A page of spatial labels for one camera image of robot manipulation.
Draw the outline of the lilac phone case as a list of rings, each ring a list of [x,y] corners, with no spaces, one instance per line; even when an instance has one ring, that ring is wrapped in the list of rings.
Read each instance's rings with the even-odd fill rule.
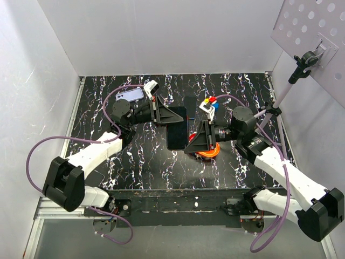
[[[144,93],[140,87],[137,87],[137,88],[134,88],[131,90],[127,90],[124,92],[120,92],[120,93],[116,94],[116,96],[115,96],[116,101],[126,100],[128,102],[141,100],[143,98],[144,98]]]

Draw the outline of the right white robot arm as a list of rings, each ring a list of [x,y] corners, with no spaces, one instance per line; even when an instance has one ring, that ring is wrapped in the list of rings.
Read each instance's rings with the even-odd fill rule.
[[[238,153],[257,168],[269,174],[286,190],[285,196],[265,187],[254,187],[244,194],[244,209],[249,214],[267,211],[282,220],[296,223],[302,232],[316,242],[322,241],[344,221],[344,194],[313,181],[288,160],[267,137],[257,133],[257,119],[247,107],[236,107],[227,126],[217,125],[215,107],[201,103],[207,119],[185,148],[185,153],[210,151],[218,142],[234,141]]]

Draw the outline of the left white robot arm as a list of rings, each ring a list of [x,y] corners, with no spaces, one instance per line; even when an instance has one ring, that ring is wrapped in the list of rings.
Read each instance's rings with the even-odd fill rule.
[[[90,187],[85,180],[102,162],[125,149],[132,141],[136,124],[154,122],[166,126],[183,122],[184,118],[163,104],[161,97],[152,97],[133,108],[124,99],[112,106],[111,126],[94,144],[64,159],[52,160],[43,187],[43,195],[68,212],[78,207],[96,207],[101,215],[110,215],[115,208],[109,192]]]

